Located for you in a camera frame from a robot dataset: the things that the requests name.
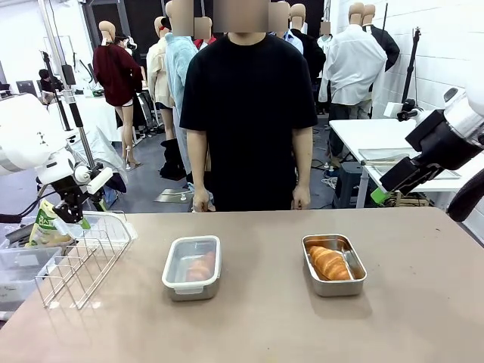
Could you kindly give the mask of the white shirt mannequin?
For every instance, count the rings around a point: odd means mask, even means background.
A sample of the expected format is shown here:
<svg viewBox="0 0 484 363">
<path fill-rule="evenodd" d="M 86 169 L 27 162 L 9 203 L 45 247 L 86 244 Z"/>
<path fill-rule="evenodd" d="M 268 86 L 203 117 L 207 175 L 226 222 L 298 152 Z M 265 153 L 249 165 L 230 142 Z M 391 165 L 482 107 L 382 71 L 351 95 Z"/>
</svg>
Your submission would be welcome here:
<svg viewBox="0 0 484 363">
<path fill-rule="evenodd" d="M 330 101 L 329 119 L 367 119 L 381 96 L 387 56 L 363 30 L 365 6 L 349 8 L 349 25 L 331 39 L 318 100 Z"/>
</svg>

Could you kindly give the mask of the clear plastic storage bin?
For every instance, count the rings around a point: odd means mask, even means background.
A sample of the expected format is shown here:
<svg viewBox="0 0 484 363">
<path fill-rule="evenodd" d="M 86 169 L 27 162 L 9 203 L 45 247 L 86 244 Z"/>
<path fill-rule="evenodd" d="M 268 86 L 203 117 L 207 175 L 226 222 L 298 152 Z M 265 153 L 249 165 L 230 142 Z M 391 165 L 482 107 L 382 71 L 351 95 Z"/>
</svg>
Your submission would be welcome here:
<svg viewBox="0 0 484 363">
<path fill-rule="evenodd" d="M 0 311 L 14 311 L 36 289 L 36 276 L 49 274 L 60 247 L 0 250 Z"/>
</svg>

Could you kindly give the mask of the green yellow bread bag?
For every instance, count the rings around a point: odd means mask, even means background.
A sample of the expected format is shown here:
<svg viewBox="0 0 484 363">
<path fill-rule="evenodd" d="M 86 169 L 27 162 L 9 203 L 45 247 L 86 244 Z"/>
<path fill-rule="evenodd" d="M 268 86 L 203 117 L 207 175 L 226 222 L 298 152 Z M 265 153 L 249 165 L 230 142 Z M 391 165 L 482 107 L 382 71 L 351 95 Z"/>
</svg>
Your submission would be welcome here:
<svg viewBox="0 0 484 363">
<path fill-rule="evenodd" d="M 71 236 L 61 234 L 54 226 L 57 215 L 53 207 L 47 200 L 40 203 L 26 247 L 56 247 L 73 241 Z"/>
</svg>

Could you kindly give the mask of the black clothes pile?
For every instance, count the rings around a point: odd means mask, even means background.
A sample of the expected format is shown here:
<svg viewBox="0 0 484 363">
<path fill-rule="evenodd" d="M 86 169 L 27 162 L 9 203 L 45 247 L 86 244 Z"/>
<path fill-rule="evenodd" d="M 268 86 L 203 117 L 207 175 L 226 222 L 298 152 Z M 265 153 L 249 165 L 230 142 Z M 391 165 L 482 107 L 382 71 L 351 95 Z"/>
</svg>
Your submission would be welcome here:
<svg viewBox="0 0 484 363">
<path fill-rule="evenodd" d="M 177 139 L 164 140 L 160 145 L 164 148 L 165 157 L 165 163 L 160 169 L 160 176 L 173 181 L 181 180 L 186 176 L 186 171 Z"/>
</svg>

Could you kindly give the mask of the beige shirt mannequin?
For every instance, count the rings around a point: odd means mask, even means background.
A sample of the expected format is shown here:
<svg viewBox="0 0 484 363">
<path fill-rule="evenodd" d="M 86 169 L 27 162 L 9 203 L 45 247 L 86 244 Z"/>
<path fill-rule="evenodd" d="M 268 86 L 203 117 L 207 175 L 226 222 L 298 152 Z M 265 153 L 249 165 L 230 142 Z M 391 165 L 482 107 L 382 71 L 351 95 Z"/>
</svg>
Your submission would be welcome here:
<svg viewBox="0 0 484 363">
<path fill-rule="evenodd" d="M 175 138 L 173 107 L 175 106 L 169 90 L 166 70 L 166 34 L 171 31 L 168 17 L 157 17 L 154 30 L 159 40 L 149 47 L 147 52 L 147 86 L 150 97 L 155 104 L 160 104 L 161 117 L 166 139 Z"/>
</svg>

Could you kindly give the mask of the grey plastic stool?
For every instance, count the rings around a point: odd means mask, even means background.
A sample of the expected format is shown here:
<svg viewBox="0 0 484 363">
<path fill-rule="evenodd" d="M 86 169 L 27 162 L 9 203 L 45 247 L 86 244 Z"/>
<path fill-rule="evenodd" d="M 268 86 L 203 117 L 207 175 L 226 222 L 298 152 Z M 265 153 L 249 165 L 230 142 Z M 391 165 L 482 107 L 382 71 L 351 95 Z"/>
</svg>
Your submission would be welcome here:
<svg viewBox="0 0 484 363">
<path fill-rule="evenodd" d="M 335 209 L 356 208 L 362 166 L 358 162 L 345 162 L 339 168 L 332 207 Z"/>
</svg>

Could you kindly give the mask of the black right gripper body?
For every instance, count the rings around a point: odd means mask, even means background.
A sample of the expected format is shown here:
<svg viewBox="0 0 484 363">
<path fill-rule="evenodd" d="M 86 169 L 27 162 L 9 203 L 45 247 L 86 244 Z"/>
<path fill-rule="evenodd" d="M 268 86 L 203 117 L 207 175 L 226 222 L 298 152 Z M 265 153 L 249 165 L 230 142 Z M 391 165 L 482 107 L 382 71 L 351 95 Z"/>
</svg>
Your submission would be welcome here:
<svg viewBox="0 0 484 363">
<path fill-rule="evenodd" d="M 444 110 L 434 110 L 410 132 L 405 140 L 419 155 L 411 162 L 416 170 L 460 169 L 472 159 L 472 145 L 448 124 Z"/>
</svg>

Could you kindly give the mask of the white cloth covered table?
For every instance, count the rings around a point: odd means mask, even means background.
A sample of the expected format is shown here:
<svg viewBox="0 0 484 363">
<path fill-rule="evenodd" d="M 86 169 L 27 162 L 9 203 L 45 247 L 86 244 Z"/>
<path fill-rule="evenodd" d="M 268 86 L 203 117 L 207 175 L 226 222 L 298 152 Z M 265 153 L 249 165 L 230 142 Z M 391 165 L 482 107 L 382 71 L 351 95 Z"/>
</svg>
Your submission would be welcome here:
<svg viewBox="0 0 484 363">
<path fill-rule="evenodd" d="M 127 186 L 128 174 L 124 167 L 123 159 L 112 145 L 113 142 L 121 143 L 121 130 L 116 125 L 116 111 L 104 98 L 75 95 L 75 99 L 95 163 L 103 163 L 105 167 L 110 167 L 113 173 L 120 175 L 120 178 Z M 79 131 L 75 126 L 69 106 L 64 100 L 61 100 L 61 103 L 70 128 L 74 130 L 73 133 L 76 136 L 73 145 L 70 147 L 76 151 L 78 159 L 80 157 L 83 162 L 87 163 L 87 156 L 85 155 Z M 52 103 L 48 105 L 47 111 L 50 113 L 52 126 L 62 131 L 64 122 L 57 104 Z"/>
</svg>

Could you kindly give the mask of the person's left hand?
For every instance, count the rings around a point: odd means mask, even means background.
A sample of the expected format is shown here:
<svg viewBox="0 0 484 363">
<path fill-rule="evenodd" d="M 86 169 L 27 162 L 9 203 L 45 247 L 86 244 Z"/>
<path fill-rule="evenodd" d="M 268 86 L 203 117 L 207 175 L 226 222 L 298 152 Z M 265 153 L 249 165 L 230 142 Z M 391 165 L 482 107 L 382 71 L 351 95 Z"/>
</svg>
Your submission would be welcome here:
<svg viewBox="0 0 484 363">
<path fill-rule="evenodd" d="M 308 209 L 311 203 L 310 190 L 308 185 L 298 184 L 293 190 L 293 210 Z"/>
</svg>

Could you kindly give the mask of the dark computer monitor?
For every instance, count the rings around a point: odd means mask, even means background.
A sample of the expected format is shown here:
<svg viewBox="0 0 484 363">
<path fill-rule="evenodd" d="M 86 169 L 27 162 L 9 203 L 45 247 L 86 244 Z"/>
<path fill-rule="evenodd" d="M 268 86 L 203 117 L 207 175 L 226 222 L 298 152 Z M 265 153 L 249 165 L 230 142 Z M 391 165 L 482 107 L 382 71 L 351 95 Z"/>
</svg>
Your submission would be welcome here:
<svg viewBox="0 0 484 363">
<path fill-rule="evenodd" d="M 16 81 L 17 90 L 19 93 L 27 93 L 34 95 L 35 97 L 39 96 L 38 89 L 36 88 L 34 81 L 32 80 L 23 80 L 23 81 Z"/>
</svg>

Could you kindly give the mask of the light blue shirt mannequin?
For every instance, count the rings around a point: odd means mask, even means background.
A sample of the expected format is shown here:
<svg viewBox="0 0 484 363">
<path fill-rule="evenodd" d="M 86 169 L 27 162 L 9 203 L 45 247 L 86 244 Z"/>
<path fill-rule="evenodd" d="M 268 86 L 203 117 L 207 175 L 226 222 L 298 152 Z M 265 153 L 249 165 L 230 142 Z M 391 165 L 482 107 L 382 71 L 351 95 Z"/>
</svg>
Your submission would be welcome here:
<svg viewBox="0 0 484 363">
<path fill-rule="evenodd" d="M 175 29 L 175 2 L 169 0 L 165 6 L 166 16 L 169 19 L 171 31 L 165 35 L 166 39 L 166 73 L 168 76 L 169 90 L 175 102 L 174 123 L 178 148 L 181 154 L 183 167 L 187 174 L 188 183 L 193 182 L 191 164 L 188 157 L 187 130 L 180 126 L 180 116 L 182 113 L 182 103 L 185 91 L 185 81 L 189 63 L 197 53 L 197 48 L 189 36 L 176 36 Z"/>
</svg>

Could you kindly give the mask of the white framed flat board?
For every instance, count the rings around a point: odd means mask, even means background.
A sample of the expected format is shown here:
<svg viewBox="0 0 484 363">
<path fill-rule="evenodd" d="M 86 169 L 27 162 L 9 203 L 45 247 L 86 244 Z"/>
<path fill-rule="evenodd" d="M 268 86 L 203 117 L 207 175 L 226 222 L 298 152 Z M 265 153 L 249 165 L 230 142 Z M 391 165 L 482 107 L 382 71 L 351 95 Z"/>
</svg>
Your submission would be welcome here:
<svg viewBox="0 0 484 363">
<path fill-rule="evenodd" d="M 419 153 L 411 147 L 406 148 L 381 148 L 381 149 L 359 149 L 365 165 L 372 166 L 380 176 L 387 173 L 401 159 L 416 157 Z"/>
</svg>

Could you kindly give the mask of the white work table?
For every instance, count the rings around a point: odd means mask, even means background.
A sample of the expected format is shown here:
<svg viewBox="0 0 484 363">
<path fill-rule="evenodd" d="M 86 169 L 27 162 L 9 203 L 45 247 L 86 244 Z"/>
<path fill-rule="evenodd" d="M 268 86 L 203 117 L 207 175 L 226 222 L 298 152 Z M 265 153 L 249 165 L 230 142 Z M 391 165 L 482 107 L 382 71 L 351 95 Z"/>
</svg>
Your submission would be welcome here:
<svg viewBox="0 0 484 363">
<path fill-rule="evenodd" d="M 399 122 L 397 119 L 349 119 L 334 120 L 330 126 L 344 145 L 357 159 L 362 161 L 359 149 L 406 148 L 411 145 L 405 137 L 413 131 L 415 121 Z M 484 154 L 478 154 L 455 173 L 459 178 L 451 178 L 444 172 L 431 181 L 416 187 L 417 191 L 457 191 L 481 169 L 484 169 Z"/>
</svg>

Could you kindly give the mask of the red clothed mannequin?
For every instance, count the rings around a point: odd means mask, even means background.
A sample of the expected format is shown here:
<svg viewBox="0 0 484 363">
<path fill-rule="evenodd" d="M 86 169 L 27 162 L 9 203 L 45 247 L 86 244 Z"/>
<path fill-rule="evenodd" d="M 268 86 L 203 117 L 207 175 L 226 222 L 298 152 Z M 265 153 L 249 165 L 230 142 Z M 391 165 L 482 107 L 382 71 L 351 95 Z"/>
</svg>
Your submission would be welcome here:
<svg viewBox="0 0 484 363">
<path fill-rule="evenodd" d="M 194 19 L 194 44 L 196 48 L 201 50 L 215 40 L 212 20 L 209 17 L 196 17 Z"/>
</svg>

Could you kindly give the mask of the person's left forearm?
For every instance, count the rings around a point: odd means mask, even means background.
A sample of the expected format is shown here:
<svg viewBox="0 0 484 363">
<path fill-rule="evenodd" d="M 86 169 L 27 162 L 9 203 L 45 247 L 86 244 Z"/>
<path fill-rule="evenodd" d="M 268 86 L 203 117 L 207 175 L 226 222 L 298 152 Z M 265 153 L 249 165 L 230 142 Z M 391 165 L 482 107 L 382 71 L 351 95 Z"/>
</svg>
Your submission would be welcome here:
<svg viewBox="0 0 484 363">
<path fill-rule="evenodd" d="M 293 130 L 293 150 L 298 171 L 298 185 L 309 188 L 313 151 L 312 127 Z"/>
</svg>

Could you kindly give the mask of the black clothed mannequin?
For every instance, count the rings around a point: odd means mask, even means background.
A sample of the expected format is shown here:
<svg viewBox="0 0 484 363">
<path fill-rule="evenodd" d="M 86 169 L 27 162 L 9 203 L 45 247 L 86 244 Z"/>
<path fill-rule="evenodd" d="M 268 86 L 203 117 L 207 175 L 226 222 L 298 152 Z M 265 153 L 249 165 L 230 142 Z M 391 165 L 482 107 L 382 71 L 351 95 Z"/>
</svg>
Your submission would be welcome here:
<svg viewBox="0 0 484 363">
<path fill-rule="evenodd" d="M 306 59 L 309 75 L 312 83 L 312 91 L 318 114 L 324 114 L 324 108 L 318 102 L 317 92 L 321 85 L 318 79 L 326 60 L 323 50 L 318 46 L 317 40 L 302 32 L 306 21 L 306 7 L 303 4 L 295 4 L 290 7 L 290 31 L 302 43 L 302 55 Z"/>
</svg>

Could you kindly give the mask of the dark grey flat tray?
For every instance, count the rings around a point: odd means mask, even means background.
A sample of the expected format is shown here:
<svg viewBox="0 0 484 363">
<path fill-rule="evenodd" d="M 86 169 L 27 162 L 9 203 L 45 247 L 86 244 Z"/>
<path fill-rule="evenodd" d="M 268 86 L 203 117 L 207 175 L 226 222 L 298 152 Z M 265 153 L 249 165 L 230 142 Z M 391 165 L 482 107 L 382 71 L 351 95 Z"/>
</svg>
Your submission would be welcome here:
<svg viewBox="0 0 484 363">
<path fill-rule="evenodd" d="M 29 242 L 29 236 L 33 230 L 33 224 L 21 225 L 15 231 L 6 234 L 6 247 L 19 248 L 24 247 Z"/>
</svg>

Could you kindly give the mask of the grey mannequin base plate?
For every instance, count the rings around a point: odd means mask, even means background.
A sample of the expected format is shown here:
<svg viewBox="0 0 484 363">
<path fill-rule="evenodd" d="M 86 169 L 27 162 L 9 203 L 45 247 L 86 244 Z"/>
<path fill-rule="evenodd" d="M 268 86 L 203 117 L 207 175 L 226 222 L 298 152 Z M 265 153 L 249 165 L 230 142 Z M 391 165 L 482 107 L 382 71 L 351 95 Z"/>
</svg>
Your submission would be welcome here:
<svg viewBox="0 0 484 363">
<path fill-rule="evenodd" d="M 193 198 L 193 191 L 187 188 L 165 189 L 154 201 L 158 203 L 190 203 Z"/>
</svg>

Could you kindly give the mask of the person's right forearm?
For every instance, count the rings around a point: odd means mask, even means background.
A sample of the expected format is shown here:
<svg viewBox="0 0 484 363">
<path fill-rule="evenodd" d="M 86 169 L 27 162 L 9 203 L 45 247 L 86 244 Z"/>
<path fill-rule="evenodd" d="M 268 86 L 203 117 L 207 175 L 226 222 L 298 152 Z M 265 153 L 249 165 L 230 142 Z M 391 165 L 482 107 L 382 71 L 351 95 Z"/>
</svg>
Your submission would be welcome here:
<svg viewBox="0 0 484 363">
<path fill-rule="evenodd" d="M 187 131 L 188 156 L 192 169 L 195 191 L 202 191 L 204 187 L 204 173 L 206 167 L 207 138 L 205 132 Z"/>
</svg>

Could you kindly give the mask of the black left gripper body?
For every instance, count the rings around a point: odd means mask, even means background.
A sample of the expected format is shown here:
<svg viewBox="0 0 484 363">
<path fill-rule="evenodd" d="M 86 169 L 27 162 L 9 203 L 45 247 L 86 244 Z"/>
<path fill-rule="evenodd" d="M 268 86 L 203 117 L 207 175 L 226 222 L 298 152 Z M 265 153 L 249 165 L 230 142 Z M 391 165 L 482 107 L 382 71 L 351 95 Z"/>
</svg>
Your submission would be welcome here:
<svg viewBox="0 0 484 363">
<path fill-rule="evenodd" d="M 56 206 L 58 209 L 64 206 L 68 209 L 80 209 L 88 197 L 73 176 L 57 180 L 55 191 L 60 196 L 60 203 Z"/>
</svg>

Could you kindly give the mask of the seated person in black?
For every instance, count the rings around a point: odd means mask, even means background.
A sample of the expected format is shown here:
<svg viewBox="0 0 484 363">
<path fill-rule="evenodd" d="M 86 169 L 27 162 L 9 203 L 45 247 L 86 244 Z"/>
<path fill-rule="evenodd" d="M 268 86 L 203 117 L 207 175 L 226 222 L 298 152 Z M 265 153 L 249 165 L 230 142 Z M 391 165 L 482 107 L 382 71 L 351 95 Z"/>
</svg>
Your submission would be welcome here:
<svg viewBox="0 0 484 363">
<path fill-rule="evenodd" d="M 50 76 L 47 69 L 40 69 L 39 77 L 42 103 L 50 104 L 54 100 L 56 91 L 62 92 L 64 90 L 64 85 L 57 77 Z"/>
</svg>

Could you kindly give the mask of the dark red shirt mannequin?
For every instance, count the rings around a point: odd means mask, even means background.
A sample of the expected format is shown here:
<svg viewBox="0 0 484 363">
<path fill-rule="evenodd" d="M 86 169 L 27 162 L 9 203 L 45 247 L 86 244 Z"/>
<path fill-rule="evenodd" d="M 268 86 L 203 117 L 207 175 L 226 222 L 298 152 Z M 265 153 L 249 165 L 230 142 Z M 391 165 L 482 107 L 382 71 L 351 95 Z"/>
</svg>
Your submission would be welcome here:
<svg viewBox="0 0 484 363">
<path fill-rule="evenodd" d="M 106 102 L 115 108 L 123 124 L 121 142 L 128 169 L 141 165 L 133 154 L 134 97 L 142 90 L 142 71 L 135 59 L 115 43 L 116 27 L 107 20 L 98 24 L 101 44 L 94 50 L 95 77 L 104 90 Z"/>
</svg>

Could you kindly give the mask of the golden brown croissant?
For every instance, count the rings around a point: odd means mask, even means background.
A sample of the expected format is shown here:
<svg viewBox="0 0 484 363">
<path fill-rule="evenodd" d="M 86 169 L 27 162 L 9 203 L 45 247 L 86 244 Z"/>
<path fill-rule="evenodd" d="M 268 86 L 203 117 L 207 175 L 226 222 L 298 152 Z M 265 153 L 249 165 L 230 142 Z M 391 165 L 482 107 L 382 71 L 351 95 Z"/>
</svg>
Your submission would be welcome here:
<svg viewBox="0 0 484 363">
<path fill-rule="evenodd" d="M 194 259 L 188 266 L 186 281 L 209 280 L 215 271 L 216 254 L 211 251 Z"/>
<path fill-rule="evenodd" d="M 351 279 L 343 256 L 335 250 L 312 246 L 309 257 L 316 272 L 328 281 L 348 281 Z"/>
</svg>

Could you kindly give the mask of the person wearing white headset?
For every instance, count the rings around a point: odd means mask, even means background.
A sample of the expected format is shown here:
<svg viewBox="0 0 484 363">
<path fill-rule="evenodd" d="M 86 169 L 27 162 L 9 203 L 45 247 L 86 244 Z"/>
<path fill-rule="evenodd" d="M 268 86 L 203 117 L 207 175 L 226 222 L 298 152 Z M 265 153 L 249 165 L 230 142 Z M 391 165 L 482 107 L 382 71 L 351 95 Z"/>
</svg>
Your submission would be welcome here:
<svg viewBox="0 0 484 363">
<path fill-rule="evenodd" d="M 124 48 L 130 54 L 138 47 L 131 36 L 125 36 L 124 34 L 116 36 L 114 43 L 119 47 Z"/>
</svg>

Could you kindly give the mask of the person torso black t-shirt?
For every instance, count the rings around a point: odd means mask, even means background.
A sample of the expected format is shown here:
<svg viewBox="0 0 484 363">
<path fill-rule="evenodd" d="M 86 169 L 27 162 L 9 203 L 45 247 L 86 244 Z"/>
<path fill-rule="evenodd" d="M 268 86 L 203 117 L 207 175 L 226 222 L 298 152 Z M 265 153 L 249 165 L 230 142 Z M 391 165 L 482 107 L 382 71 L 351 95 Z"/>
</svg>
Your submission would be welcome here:
<svg viewBox="0 0 484 363">
<path fill-rule="evenodd" d="M 291 210 L 293 130 L 317 123 L 309 69 L 267 33 L 229 33 L 191 60 L 180 124 L 205 132 L 204 187 L 219 212 Z"/>
</svg>

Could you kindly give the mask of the person's right hand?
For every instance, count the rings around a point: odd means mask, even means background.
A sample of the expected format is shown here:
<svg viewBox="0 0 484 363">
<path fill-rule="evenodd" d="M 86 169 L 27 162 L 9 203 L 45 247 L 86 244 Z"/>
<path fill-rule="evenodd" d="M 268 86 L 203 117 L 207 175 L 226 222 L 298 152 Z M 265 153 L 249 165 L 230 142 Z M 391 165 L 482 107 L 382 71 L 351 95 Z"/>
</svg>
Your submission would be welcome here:
<svg viewBox="0 0 484 363">
<path fill-rule="evenodd" d="M 210 193 L 205 188 L 195 188 L 192 200 L 192 211 L 195 213 L 215 212 L 216 208 L 213 205 Z"/>
</svg>

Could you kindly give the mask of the black jacket mannequin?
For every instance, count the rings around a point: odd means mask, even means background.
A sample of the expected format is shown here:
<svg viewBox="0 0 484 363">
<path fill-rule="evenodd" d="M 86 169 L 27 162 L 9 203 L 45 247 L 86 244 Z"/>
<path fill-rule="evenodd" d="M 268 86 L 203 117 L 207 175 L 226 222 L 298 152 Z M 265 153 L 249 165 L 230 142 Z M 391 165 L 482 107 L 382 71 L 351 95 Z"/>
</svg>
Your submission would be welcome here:
<svg viewBox="0 0 484 363">
<path fill-rule="evenodd" d="M 385 71 L 388 71 L 398 60 L 400 49 L 386 30 L 377 28 L 373 25 L 374 15 L 375 6 L 365 5 L 361 26 L 366 33 L 371 34 L 375 38 L 380 47 L 385 51 L 387 56 Z"/>
</svg>

